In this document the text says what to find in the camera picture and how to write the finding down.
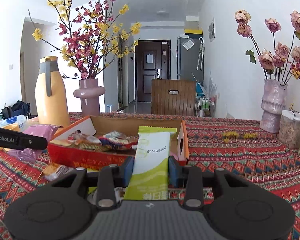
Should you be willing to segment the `pink snack packet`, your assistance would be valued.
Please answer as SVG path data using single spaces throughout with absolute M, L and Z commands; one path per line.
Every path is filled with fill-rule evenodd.
M 9 150 L 7 153 L 22 161 L 35 162 L 41 153 L 46 150 L 47 143 L 62 126 L 38 124 L 31 125 L 23 132 L 21 150 Z

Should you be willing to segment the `orange cracker packet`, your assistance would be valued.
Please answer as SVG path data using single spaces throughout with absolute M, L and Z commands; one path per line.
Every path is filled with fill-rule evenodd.
M 68 136 L 67 141 L 70 143 L 74 143 L 75 145 L 79 145 L 82 143 L 97 145 L 101 144 L 101 141 L 98 138 L 83 133 L 72 133 Z

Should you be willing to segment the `red silver snack bag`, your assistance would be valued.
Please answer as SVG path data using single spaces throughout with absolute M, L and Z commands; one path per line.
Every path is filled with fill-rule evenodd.
M 130 150 L 134 145 L 138 144 L 138 136 L 125 135 L 118 131 L 112 131 L 98 138 L 103 146 L 109 147 L 111 150 L 126 151 Z

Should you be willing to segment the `long green white bar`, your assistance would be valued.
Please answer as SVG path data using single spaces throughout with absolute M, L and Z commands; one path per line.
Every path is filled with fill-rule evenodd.
M 124 200 L 167 200 L 168 158 L 176 128 L 139 126 L 133 172 Z

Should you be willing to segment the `yellow orange snack packet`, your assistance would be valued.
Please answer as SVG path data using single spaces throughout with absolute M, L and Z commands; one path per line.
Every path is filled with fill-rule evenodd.
M 87 139 L 54 139 L 50 141 L 53 145 L 63 146 L 67 148 L 76 148 L 79 150 L 88 150 L 94 152 L 108 152 L 109 147 L 103 146 L 101 141 L 95 137 L 88 137 Z

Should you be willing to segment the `yellow ceramic mug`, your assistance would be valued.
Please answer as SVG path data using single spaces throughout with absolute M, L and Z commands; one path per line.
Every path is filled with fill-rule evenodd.
M 16 132 L 20 132 L 20 128 L 18 124 L 9 124 L 3 127 L 3 129 L 8 129 Z M 5 152 L 8 152 L 10 149 L 9 148 L 2 148 L 0 147 L 0 151 L 4 150 Z

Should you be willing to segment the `wet wipes pack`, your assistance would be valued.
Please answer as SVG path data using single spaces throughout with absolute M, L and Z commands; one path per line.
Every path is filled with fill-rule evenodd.
M 20 132 L 25 129 L 25 125 L 27 123 L 27 117 L 24 115 L 13 116 L 11 118 L 0 120 L 0 128 L 3 128 L 9 124 L 18 124 L 20 128 Z

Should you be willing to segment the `black bag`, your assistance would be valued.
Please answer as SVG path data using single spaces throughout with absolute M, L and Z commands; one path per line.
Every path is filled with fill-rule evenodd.
M 30 117 L 30 103 L 25 103 L 18 100 L 13 106 L 4 107 L 0 113 L 3 116 L 3 119 L 8 119 L 14 116 L 24 115 Z

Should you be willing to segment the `white cracker packet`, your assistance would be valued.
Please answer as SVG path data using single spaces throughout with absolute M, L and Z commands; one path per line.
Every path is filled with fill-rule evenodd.
M 59 165 L 55 163 L 50 163 L 47 167 L 43 170 L 43 175 L 46 180 L 53 181 L 57 178 L 71 172 L 73 168 L 67 167 L 64 165 Z

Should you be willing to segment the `yellow thermos jug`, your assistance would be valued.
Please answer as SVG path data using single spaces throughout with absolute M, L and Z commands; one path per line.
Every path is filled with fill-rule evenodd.
M 39 60 L 39 75 L 35 87 L 36 107 L 41 124 L 66 128 L 70 125 L 70 116 L 57 60 L 56 56 L 46 56 Z

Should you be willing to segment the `patterned red tablecloth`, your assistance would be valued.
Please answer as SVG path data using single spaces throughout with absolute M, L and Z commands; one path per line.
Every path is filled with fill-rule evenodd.
M 300 157 L 275 134 L 260 129 L 256 120 L 184 118 L 190 165 L 203 171 L 221 167 L 289 202 L 296 214 L 290 239 L 300 239 Z M 15 199 L 46 184 L 47 152 L 34 163 L 25 163 L 0 151 L 0 239 L 11 236 L 3 222 Z

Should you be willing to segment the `red cardboard snack box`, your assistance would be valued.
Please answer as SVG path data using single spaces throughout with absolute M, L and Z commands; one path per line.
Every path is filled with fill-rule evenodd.
M 174 130 L 169 153 L 179 164 L 188 163 L 186 125 L 182 117 L 176 115 L 86 116 L 57 132 L 47 150 L 53 163 L 67 167 L 99 170 L 110 164 L 120 165 L 135 155 L 140 127 L 149 127 L 152 132 Z

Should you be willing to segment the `clear jar with lid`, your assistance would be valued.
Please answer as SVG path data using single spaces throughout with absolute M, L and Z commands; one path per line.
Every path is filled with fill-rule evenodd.
M 300 147 L 300 113 L 282 111 L 278 139 L 290 149 Z

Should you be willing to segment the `textured pink ceramic vase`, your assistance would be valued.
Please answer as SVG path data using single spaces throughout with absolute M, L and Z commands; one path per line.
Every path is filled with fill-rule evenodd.
M 270 79 L 264 81 L 261 129 L 269 133 L 279 132 L 281 113 L 286 107 L 287 92 L 287 85 L 282 82 Z

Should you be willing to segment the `wooden chair back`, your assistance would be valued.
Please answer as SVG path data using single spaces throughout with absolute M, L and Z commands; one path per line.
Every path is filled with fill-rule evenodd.
M 152 114 L 194 116 L 195 101 L 195 81 L 152 80 Z

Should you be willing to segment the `pink yellow blossom branches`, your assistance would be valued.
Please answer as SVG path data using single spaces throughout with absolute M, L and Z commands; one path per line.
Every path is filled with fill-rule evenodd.
M 119 17 L 129 11 L 124 4 L 114 10 L 116 0 L 92 0 L 80 7 L 73 6 L 73 0 L 47 0 L 58 15 L 57 31 L 63 39 L 63 46 L 53 49 L 61 53 L 69 67 L 80 72 L 80 79 L 94 79 L 115 59 L 133 53 L 138 41 L 120 48 L 119 40 L 128 40 L 139 34 L 141 23 L 133 23 L 129 30 L 123 28 Z

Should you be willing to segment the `dried pink roses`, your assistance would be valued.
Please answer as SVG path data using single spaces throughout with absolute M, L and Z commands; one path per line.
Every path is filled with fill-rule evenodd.
M 291 45 L 285 45 L 276 40 L 275 34 L 282 30 L 281 24 L 275 18 L 264 20 L 268 31 L 273 39 L 273 49 L 267 50 L 257 44 L 256 38 L 249 25 L 251 15 L 245 10 L 238 10 L 234 14 L 237 23 L 239 36 L 249 38 L 253 48 L 247 50 L 245 55 L 253 64 L 259 63 L 267 80 L 275 80 L 283 85 L 292 78 L 300 81 L 300 13 L 294 10 L 290 14 L 290 21 L 293 27 Z

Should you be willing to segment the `grey refrigerator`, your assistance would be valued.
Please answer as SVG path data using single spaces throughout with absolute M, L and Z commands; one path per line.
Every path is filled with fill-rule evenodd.
M 177 39 L 177 79 L 197 80 L 204 78 L 204 38 L 202 35 L 181 35 Z

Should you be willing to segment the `dark brown entry door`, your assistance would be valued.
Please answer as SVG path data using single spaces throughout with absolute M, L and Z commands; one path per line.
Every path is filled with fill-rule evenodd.
M 139 41 L 135 49 L 137 102 L 151 102 L 152 80 L 170 78 L 170 41 Z

